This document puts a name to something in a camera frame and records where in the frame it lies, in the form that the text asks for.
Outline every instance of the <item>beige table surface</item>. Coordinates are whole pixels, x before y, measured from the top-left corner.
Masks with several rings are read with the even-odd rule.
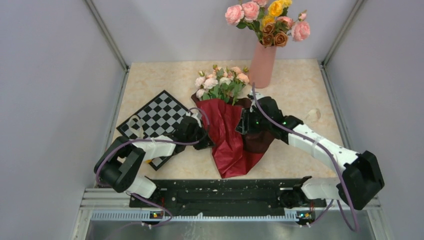
[[[195,92],[194,80],[198,71],[210,71],[212,65],[228,68],[249,66],[250,61],[181,61],[133,63],[130,68],[117,124],[121,124],[149,100],[166,90],[187,108],[195,107],[190,96]],[[248,85],[244,95],[251,90]],[[342,139],[330,104],[326,87],[316,59],[276,60],[271,84],[259,92],[274,98],[284,115],[304,119],[308,112],[318,108],[321,118],[308,125],[318,134],[336,144]],[[115,130],[113,139],[121,134]],[[196,151],[186,147],[185,151],[171,158],[158,171],[143,163],[138,172],[153,179],[219,179],[221,178],[211,149]],[[309,154],[274,140],[263,158],[248,174],[232,179],[275,179],[335,177],[323,163]]]

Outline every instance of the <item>yellow rose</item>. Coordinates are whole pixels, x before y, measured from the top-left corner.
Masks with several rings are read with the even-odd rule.
[[[283,13],[283,3],[280,0],[277,0],[268,7],[268,15],[273,17],[278,17]]]
[[[279,0],[282,4],[282,8],[288,8],[290,7],[290,5],[292,5],[293,1],[292,0]]]
[[[270,15],[266,15],[262,18],[262,27],[273,22],[274,22],[274,17]]]

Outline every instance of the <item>flower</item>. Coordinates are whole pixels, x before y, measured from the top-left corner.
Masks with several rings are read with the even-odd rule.
[[[237,25],[244,16],[245,12],[241,5],[230,6],[225,13],[226,22],[229,25]]]
[[[299,13],[299,21],[304,21],[306,19],[306,12]]]
[[[257,3],[261,7],[265,7],[267,5],[268,0],[252,0],[253,2]]]
[[[239,75],[237,75],[237,78],[245,84],[249,83],[249,77],[244,73],[240,73]]]
[[[274,37],[274,44],[277,47],[284,47],[287,41],[289,41],[289,37],[283,31],[277,33]]]
[[[253,20],[258,19],[259,15],[259,5],[254,1],[249,1],[243,3],[242,5],[244,12],[244,20],[248,23],[253,22]]]
[[[231,83],[231,80],[228,77],[221,77],[219,80],[219,85],[227,84],[229,85]]]
[[[212,78],[212,77],[206,79],[206,81],[204,81],[204,83],[203,83],[203,87],[205,89],[212,89],[216,85],[218,85],[218,80],[216,80],[215,78]]]
[[[204,76],[196,78],[196,81],[194,82],[194,85],[196,88],[200,88],[200,86],[205,82],[206,78]]]
[[[274,17],[272,16],[265,16],[262,18],[262,26],[265,26],[269,23],[273,23],[274,22]]]
[[[233,70],[236,74],[242,73],[242,70],[238,66],[233,66],[230,70]]]
[[[288,16],[280,16],[280,17],[277,18],[277,21],[283,22],[287,26],[288,29],[291,29],[292,26],[293,26],[293,19],[291,19]]]
[[[203,94],[205,94],[205,93],[206,93],[205,89],[199,89],[196,92],[196,97],[198,97],[200,99],[203,96]]]
[[[283,4],[280,0],[276,0],[268,7],[268,15],[278,17],[283,13]]]
[[[274,36],[272,34],[265,33],[262,37],[262,45],[264,47],[269,47],[273,44]]]
[[[292,3],[293,3],[292,0],[279,0],[279,1],[281,2],[282,7],[284,9],[290,7],[290,5],[292,5]]]
[[[267,23],[265,26],[263,26],[262,32],[264,34],[271,34],[274,31],[275,24],[273,22]]]
[[[310,34],[311,28],[307,21],[296,22],[296,24],[294,24],[293,28],[291,29],[291,35],[293,36],[293,40],[295,42],[300,42],[307,39]]]

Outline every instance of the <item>brown rose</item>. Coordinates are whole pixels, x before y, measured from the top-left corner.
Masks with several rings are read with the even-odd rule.
[[[277,47],[284,47],[289,41],[289,37],[284,32],[279,32],[274,37],[274,44]]]
[[[264,47],[269,47],[273,44],[274,36],[272,34],[264,34],[262,37],[262,45]]]
[[[274,26],[275,26],[275,23],[269,22],[263,27],[262,32],[264,34],[270,34],[274,31]]]

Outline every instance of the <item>red cloth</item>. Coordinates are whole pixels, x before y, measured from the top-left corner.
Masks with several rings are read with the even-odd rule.
[[[212,156],[221,177],[247,174],[261,160],[264,153],[243,149],[242,135],[235,130],[240,121],[242,107],[227,104],[220,99],[197,101],[196,105],[209,117],[209,136],[215,143]]]

